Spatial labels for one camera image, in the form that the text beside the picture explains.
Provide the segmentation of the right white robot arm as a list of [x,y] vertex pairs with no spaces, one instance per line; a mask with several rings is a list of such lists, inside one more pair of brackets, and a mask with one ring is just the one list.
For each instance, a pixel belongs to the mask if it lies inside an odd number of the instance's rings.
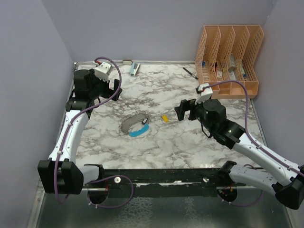
[[256,140],[244,127],[227,119],[226,108],[217,99],[197,103],[195,99],[182,100],[174,108],[182,121],[185,112],[189,120],[198,120],[219,144],[235,150],[262,167],[265,171],[249,170],[228,161],[220,169],[219,182],[228,186],[243,183],[273,194],[284,206],[297,210],[304,200],[304,167],[278,155]]

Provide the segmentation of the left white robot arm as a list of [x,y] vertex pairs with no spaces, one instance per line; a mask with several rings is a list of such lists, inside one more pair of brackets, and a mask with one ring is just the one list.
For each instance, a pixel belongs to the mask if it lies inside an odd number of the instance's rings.
[[47,160],[38,163],[38,173],[48,194],[74,194],[81,192],[87,183],[98,188],[104,184],[102,166],[87,164],[76,165],[76,152],[82,132],[87,125],[95,100],[102,97],[108,102],[117,101],[121,89],[121,79],[114,80],[110,88],[108,78],[100,79],[94,69],[81,69],[74,72],[74,90],[66,103],[66,115],[58,141]]

